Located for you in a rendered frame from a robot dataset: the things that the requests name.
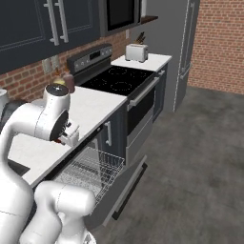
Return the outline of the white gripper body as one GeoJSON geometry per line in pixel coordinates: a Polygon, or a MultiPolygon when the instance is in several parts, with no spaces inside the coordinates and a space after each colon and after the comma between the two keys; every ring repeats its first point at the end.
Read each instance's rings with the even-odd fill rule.
{"type": "Polygon", "coordinates": [[[79,126],[71,124],[60,137],[61,143],[74,147],[79,140],[79,126]]]}

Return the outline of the narrow dark cabinet door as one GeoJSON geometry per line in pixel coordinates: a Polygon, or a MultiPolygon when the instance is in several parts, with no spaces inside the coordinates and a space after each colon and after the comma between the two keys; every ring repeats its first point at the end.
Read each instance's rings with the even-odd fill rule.
{"type": "Polygon", "coordinates": [[[98,148],[100,151],[121,158],[126,158],[127,146],[127,109],[126,105],[120,106],[112,115],[101,123],[101,132],[98,136],[98,148]],[[108,131],[105,123],[111,121],[112,145],[106,144],[108,131]]]}

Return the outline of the black oven door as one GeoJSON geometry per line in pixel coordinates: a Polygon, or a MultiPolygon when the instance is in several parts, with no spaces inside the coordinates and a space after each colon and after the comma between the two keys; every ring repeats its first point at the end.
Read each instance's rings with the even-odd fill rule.
{"type": "MultiPolygon", "coordinates": [[[[131,100],[133,100],[139,93],[141,93],[151,82],[153,79],[145,81],[138,88],[136,88],[129,96],[128,96],[128,105],[131,100]]],[[[138,103],[137,106],[131,107],[127,113],[127,131],[131,133],[135,127],[139,124],[142,118],[146,115],[146,113],[153,107],[154,104],[154,91],[155,87],[138,103]]]]}

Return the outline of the dark blue cupboard door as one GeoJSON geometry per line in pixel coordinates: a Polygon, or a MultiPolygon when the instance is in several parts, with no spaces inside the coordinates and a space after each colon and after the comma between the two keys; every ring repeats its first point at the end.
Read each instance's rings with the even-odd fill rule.
{"type": "Polygon", "coordinates": [[[98,0],[54,0],[54,14],[60,52],[89,44],[100,37],[98,0]],[[68,43],[62,39],[64,33],[58,1],[63,4],[68,43]]]}
{"type": "Polygon", "coordinates": [[[57,53],[47,0],[0,0],[0,74],[57,53]]]}

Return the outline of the yellow bottle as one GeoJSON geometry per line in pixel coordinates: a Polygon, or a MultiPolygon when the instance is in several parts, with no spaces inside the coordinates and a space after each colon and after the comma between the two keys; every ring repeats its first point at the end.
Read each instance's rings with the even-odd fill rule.
{"type": "Polygon", "coordinates": [[[65,80],[60,76],[59,69],[55,69],[54,84],[66,85],[65,80]]]}

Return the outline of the silver oven drawer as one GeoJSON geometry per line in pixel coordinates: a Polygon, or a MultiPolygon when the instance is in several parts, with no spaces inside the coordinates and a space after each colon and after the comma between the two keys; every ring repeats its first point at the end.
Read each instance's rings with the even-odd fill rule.
{"type": "Polygon", "coordinates": [[[153,119],[150,118],[142,129],[133,137],[132,141],[126,148],[126,162],[127,165],[131,165],[134,157],[139,152],[144,142],[150,135],[153,128],[153,119]]]}

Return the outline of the black and silver stove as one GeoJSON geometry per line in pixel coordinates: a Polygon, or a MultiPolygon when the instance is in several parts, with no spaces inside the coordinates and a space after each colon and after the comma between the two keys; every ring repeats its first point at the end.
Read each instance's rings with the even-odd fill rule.
{"type": "MultiPolygon", "coordinates": [[[[154,79],[155,72],[115,66],[111,56],[112,45],[107,43],[71,56],[67,64],[77,86],[125,96],[127,101],[123,105],[128,113],[128,96],[145,81],[154,79]]],[[[153,107],[131,133],[127,131],[127,146],[150,118],[153,118],[153,107]]]]}

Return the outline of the white round appliance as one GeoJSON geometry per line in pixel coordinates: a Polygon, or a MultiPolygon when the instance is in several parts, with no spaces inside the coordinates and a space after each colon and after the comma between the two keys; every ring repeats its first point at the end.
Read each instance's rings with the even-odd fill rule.
{"type": "Polygon", "coordinates": [[[5,105],[9,102],[8,91],[0,89],[0,112],[4,109],[5,105]]]}

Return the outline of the dark base cabinet run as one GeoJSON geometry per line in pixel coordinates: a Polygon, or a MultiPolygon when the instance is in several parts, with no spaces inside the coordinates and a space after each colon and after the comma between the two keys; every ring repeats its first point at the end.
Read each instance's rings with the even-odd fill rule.
{"type": "Polygon", "coordinates": [[[167,69],[168,65],[165,65],[158,73],[159,81],[155,86],[154,93],[154,108],[153,108],[153,119],[155,121],[158,115],[162,112],[164,106],[164,95],[165,95],[165,87],[166,87],[166,79],[167,79],[167,69]]]}

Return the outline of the white toaster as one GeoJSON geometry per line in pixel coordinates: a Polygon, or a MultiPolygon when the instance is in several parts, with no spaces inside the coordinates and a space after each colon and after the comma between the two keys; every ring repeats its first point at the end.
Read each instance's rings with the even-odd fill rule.
{"type": "Polygon", "coordinates": [[[145,62],[148,59],[148,46],[139,44],[129,44],[126,46],[125,59],[127,61],[145,62]]]}

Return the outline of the wooden knife block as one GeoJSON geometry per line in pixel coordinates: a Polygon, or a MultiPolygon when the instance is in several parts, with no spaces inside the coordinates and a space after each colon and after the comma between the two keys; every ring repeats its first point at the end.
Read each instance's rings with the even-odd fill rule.
{"type": "Polygon", "coordinates": [[[141,33],[139,34],[139,36],[137,37],[137,39],[134,41],[134,44],[139,44],[139,45],[141,45],[141,44],[144,42],[144,40],[145,40],[145,36],[144,36],[144,34],[145,34],[145,32],[141,32],[141,33]]]}

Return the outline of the black microwave oven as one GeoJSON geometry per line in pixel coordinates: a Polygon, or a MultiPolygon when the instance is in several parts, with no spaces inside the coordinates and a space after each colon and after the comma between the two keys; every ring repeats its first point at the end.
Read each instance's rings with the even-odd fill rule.
{"type": "Polygon", "coordinates": [[[102,37],[136,27],[141,23],[142,0],[98,0],[102,37]]]}

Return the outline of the grey fridge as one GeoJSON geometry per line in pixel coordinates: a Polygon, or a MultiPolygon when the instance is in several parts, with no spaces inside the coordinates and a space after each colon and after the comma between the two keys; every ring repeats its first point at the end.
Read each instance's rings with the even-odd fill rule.
{"type": "Polygon", "coordinates": [[[147,14],[158,18],[145,26],[152,53],[170,55],[164,110],[176,112],[187,89],[200,0],[148,0],[147,14]]]}

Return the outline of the brown wooden shelf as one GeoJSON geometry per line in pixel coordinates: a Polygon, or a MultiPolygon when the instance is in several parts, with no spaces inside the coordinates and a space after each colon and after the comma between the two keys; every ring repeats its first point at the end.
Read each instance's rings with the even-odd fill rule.
{"type": "Polygon", "coordinates": [[[143,25],[143,24],[152,22],[152,21],[154,21],[156,19],[158,19],[158,16],[155,16],[155,15],[146,15],[145,17],[141,17],[140,24],[143,25]]]}

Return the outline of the grey wall outlet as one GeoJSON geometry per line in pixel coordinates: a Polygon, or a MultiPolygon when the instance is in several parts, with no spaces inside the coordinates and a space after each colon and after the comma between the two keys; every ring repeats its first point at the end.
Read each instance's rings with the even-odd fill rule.
{"type": "Polygon", "coordinates": [[[52,64],[52,69],[55,70],[56,68],[59,68],[59,57],[58,55],[52,56],[51,57],[51,64],[52,64]]]}
{"type": "Polygon", "coordinates": [[[44,59],[42,61],[42,67],[43,67],[43,71],[44,73],[49,73],[51,72],[51,60],[49,58],[44,59]]]}

